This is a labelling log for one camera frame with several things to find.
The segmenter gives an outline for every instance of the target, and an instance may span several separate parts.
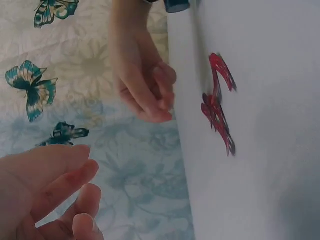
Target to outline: finger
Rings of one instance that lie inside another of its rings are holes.
[[[176,71],[163,61],[160,62],[158,66],[164,71],[165,75],[167,76],[167,79],[170,81],[170,84],[174,85],[177,81]]]
[[[73,234],[76,240],[103,240],[104,235],[96,221],[86,213],[78,214],[73,219]]]
[[[97,162],[89,160],[82,168],[61,176],[46,187],[33,203],[31,215],[34,222],[42,220],[83,185],[91,181],[98,169]]]
[[[172,80],[166,75],[165,71],[157,66],[153,70],[153,77],[158,85],[161,101],[159,107],[164,110],[170,110],[174,105],[175,94],[173,93]]]
[[[164,123],[172,120],[172,115],[167,110],[162,110],[156,117],[150,117],[131,96],[122,98],[127,107],[140,119],[149,123]]]
[[[61,175],[79,169],[89,159],[86,145],[50,145],[0,160],[0,171],[14,182],[17,191],[27,189],[32,195],[51,184]]]
[[[119,77],[125,83],[135,101],[149,117],[157,117],[161,110],[140,69],[132,63],[129,63],[123,69],[126,69],[126,71],[123,71]]]
[[[93,218],[99,211],[101,190],[93,184],[82,187],[77,200],[69,207],[61,218],[38,228],[46,240],[74,239],[73,221],[78,214],[89,214]]]
[[[161,99],[159,101],[159,107],[162,109],[162,110],[167,110],[167,111],[170,111],[173,106],[174,106],[174,103],[175,103],[175,94],[174,93],[170,93],[167,95],[166,99]]]

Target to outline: child's hand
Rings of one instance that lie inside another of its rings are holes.
[[[177,76],[161,59],[143,18],[133,13],[130,19],[122,12],[121,18],[110,19],[108,48],[114,83],[121,99],[138,118],[162,123],[172,119],[169,110],[174,104]]]

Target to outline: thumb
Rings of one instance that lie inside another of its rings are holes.
[[[126,71],[122,72],[120,78],[135,101],[149,117],[157,117],[161,110],[159,109],[157,99],[149,89],[141,70],[132,63],[129,63],[124,69],[126,69]]]
[[[87,213],[74,217],[72,225],[74,238],[77,240],[104,240],[104,235],[96,221]]]

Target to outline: wrist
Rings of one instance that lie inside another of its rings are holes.
[[[151,6],[143,0],[113,0],[110,20],[122,26],[147,28]]]

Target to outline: butterfly wing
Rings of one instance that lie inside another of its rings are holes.
[[[38,81],[31,85],[27,93],[26,112],[32,123],[44,111],[44,105],[52,105],[56,97],[58,78]]]
[[[79,0],[55,0],[54,15],[61,20],[73,16],[78,8]]]
[[[55,145],[55,144],[61,144],[61,145],[67,145],[67,146],[73,146],[74,145],[70,141],[63,141],[63,140],[51,137],[51,138],[47,139],[46,141],[43,141],[42,143],[37,144],[36,147],[41,147],[41,146],[44,147],[44,146]]]
[[[66,137],[70,140],[71,139],[70,135],[73,129],[75,129],[74,125],[69,125],[65,121],[59,122],[53,131],[53,137],[54,138]]]
[[[18,67],[15,66],[5,73],[6,82],[13,88],[27,90],[34,82],[38,82],[46,68],[38,68],[32,62],[26,60]]]
[[[90,131],[86,128],[77,128],[74,129],[71,133],[72,139],[85,138],[89,135]]]
[[[52,24],[55,20],[55,6],[49,4],[49,0],[41,0],[34,17],[34,27],[41,28],[46,24]]]

